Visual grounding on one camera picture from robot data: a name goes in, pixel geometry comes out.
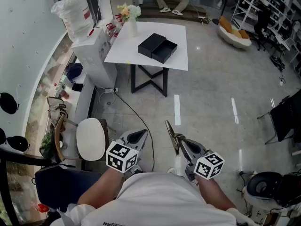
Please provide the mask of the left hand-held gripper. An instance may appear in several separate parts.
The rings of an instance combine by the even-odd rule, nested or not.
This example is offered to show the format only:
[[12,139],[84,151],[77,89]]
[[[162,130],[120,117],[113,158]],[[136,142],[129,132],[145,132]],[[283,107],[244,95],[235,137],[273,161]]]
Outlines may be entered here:
[[106,151],[106,165],[118,172],[129,171],[138,162],[148,136],[147,129],[134,129],[112,141]]

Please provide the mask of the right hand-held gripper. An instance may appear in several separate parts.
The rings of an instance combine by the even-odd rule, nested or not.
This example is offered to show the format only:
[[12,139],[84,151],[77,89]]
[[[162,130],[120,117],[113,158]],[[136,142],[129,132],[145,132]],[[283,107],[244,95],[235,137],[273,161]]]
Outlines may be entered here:
[[181,133],[176,133],[175,150],[179,149],[188,162],[185,173],[190,182],[195,180],[196,175],[206,180],[214,178],[221,172],[225,163],[218,153],[205,149],[196,141],[186,139]]

